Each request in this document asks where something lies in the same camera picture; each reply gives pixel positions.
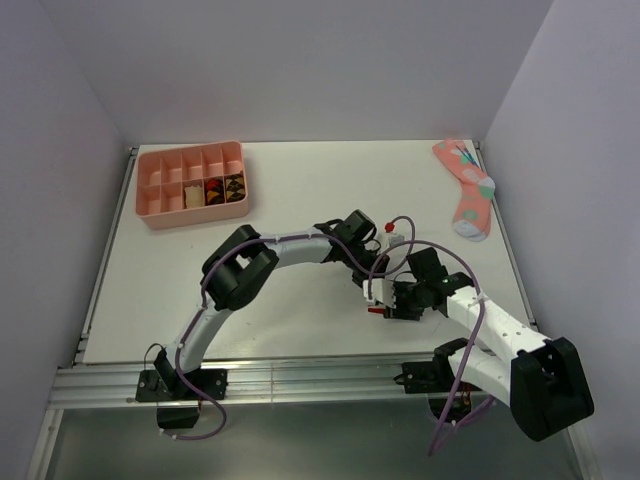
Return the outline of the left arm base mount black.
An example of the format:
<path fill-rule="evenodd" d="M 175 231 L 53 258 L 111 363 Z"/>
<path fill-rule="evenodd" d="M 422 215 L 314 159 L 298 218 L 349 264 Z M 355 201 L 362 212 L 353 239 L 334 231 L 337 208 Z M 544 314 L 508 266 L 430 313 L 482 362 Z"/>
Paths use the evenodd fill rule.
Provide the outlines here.
<path fill-rule="evenodd" d="M 198 390 L 216 401 L 223 400 L 228 384 L 226 369 L 198 368 L 185 374 Z M 154 367 L 139 374 L 135 401 L 155 403 L 156 423 L 171 433 L 193 428 L 200 418 L 205 398 L 190 389 L 166 359 L 154 362 Z"/>

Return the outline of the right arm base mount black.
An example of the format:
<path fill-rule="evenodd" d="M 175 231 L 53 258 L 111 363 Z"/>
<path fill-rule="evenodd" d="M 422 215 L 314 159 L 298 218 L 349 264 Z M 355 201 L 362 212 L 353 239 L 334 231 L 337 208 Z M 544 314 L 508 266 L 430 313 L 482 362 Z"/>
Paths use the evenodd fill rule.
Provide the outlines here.
<path fill-rule="evenodd" d="M 455 339 L 437 347 L 429 361 L 404 362 L 394 382 L 402 386 L 406 394 L 448 393 L 457 373 L 457 369 L 449 365 L 448 359 L 454 353 L 463 353 L 467 343 L 464 338 Z M 446 417 L 448 423 L 458 422 L 472 411 L 471 394 L 474 391 L 479 391 L 479 388 L 460 382 Z"/>

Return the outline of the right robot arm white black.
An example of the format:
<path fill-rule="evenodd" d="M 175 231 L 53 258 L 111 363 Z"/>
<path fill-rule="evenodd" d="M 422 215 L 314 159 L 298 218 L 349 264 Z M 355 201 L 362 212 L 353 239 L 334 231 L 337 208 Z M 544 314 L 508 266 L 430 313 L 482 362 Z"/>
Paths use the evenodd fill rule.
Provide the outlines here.
<path fill-rule="evenodd" d="M 449 273 L 435 249 L 409 255 L 412 280 L 363 282 L 365 299 L 385 317 L 419 320 L 441 313 L 469 331 L 435 348 L 427 361 L 405 362 L 394 379 L 407 394 L 454 389 L 447 402 L 431 402 L 446 422 L 470 414 L 469 395 L 482 390 L 506 405 L 521 431 L 541 441 L 593 415 L 594 402 L 577 348 L 564 337 L 550 339 L 531 329 L 483 292 L 467 273 Z"/>

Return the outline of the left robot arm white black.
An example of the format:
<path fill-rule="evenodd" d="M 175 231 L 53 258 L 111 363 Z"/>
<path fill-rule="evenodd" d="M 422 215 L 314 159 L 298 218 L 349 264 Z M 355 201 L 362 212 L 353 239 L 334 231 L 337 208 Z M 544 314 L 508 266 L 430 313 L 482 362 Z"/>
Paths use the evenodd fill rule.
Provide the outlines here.
<path fill-rule="evenodd" d="M 159 388 L 183 399 L 195 386 L 206 350 L 224 322 L 252 302 L 278 268 L 340 262 L 361 285 L 370 274 L 383 275 L 389 257 L 366 246 L 375 240 L 375 224 L 356 210 L 345 220 L 319 223 L 287 234 L 260 234 L 252 226 L 237 228 L 205 261 L 201 303 L 177 338 L 158 354 L 154 367 Z"/>

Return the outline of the tan maroon sock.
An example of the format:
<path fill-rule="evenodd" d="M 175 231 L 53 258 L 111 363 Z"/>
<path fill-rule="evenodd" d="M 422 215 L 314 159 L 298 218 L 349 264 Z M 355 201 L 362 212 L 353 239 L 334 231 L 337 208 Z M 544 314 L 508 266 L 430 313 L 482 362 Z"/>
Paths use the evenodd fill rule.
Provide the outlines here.
<path fill-rule="evenodd" d="M 205 205 L 204 192 L 201 186 L 186 186 L 184 195 L 187 209 L 201 208 Z"/>

